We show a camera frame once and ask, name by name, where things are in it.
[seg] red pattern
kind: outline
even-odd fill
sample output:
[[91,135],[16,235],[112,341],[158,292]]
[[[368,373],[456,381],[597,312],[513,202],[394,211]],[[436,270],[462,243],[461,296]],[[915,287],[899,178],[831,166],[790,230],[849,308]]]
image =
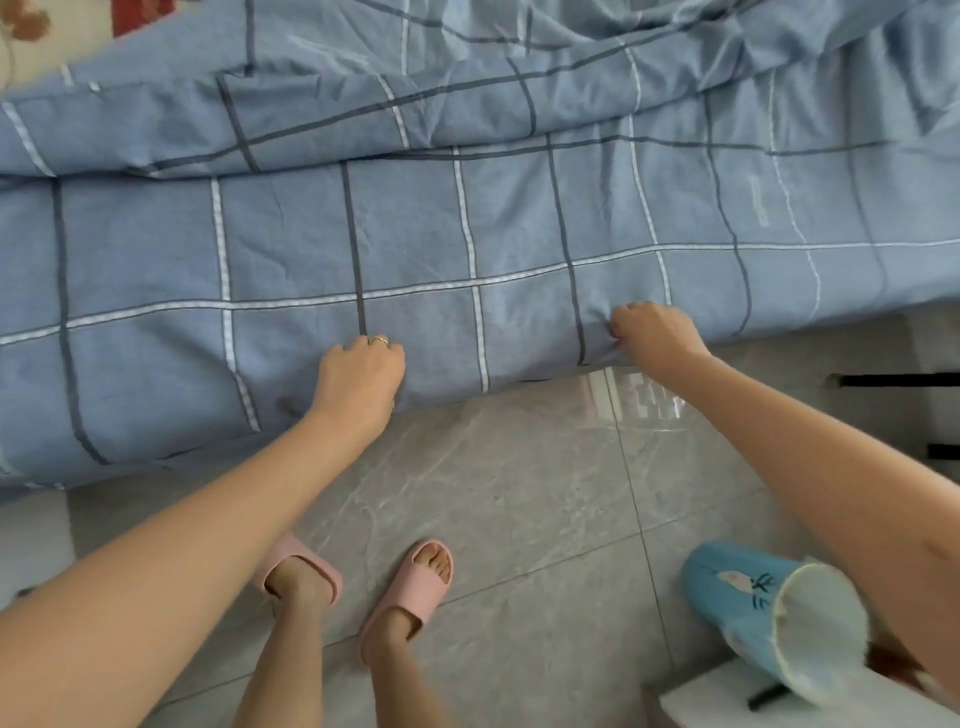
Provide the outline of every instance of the red pattern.
[[169,15],[177,8],[174,0],[111,0],[113,37],[125,36]]

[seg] hand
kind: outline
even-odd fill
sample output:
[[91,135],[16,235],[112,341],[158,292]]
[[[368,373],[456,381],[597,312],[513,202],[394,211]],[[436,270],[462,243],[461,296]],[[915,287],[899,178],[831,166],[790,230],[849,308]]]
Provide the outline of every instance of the hand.
[[369,445],[382,433],[394,411],[396,390],[406,371],[399,344],[358,336],[347,349],[339,344],[320,360],[320,380],[308,417],[331,418],[356,431]]
[[634,364],[668,389],[691,362],[711,359],[690,317],[679,308],[657,303],[628,303],[611,316],[611,330]]

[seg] pink slide sandal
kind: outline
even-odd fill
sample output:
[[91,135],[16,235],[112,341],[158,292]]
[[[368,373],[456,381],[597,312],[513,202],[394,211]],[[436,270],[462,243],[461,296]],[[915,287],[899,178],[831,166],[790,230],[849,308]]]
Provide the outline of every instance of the pink slide sandal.
[[[444,583],[440,576],[431,569],[414,563],[417,555],[430,545],[439,546],[442,551],[446,552],[446,557],[450,560],[449,584]],[[360,632],[360,662],[364,662],[363,644],[367,638],[367,633],[380,615],[391,607],[401,607],[419,619],[420,627],[410,635],[412,641],[433,617],[433,613],[437,611],[437,607],[444,600],[444,596],[452,583],[453,554],[444,544],[436,539],[426,539],[407,551],[407,555],[403,557],[403,563],[400,565],[400,571],[396,573],[390,589],[380,599],[380,603],[376,605],[376,609],[373,610],[373,614],[367,619],[367,623],[364,624],[363,630]]]
[[336,604],[341,592],[344,590],[344,577],[341,576],[339,571],[320,558],[320,556],[307,548],[306,545],[292,533],[288,533],[281,538],[274,544],[274,547],[270,549],[270,553],[267,554],[263,563],[260,564],[260,568],[257,569],[256,574],[253,575],[253,585],[265,595],[276,596],[267,589],[267,577],[270,576],[271,571],[279,566],[281,561],[291,556],[299,557],[316,569],[320,576],[330,582],[330,586],[333,587],[333,599],[330,601],[330,606],[332,607]]

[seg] leg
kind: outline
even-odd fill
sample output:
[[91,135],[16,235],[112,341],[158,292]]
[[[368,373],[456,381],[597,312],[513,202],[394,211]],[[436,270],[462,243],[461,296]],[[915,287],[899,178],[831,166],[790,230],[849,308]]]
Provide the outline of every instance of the leg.
[[[416,562],[449,582],[446,554],[428,546]],[[452,728],[440,700],[424,682],[408,640],[420,622],[394,608],[374,623],[364,648],[373,678],[377,728]]]
[[276,626],[256,663],[233,728],[320,728],[324,717],[324,616],[333,588],[293,557],[267,577],[279,596]]

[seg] trash can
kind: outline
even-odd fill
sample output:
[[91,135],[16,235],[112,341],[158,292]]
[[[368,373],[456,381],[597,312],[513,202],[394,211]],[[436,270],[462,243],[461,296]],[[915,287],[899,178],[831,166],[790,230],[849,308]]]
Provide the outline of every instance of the trash can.
[[866,669],[870,619],[832,566],[713,541],[690,554],[683,582],[734,652],[812,703],[835,702]]

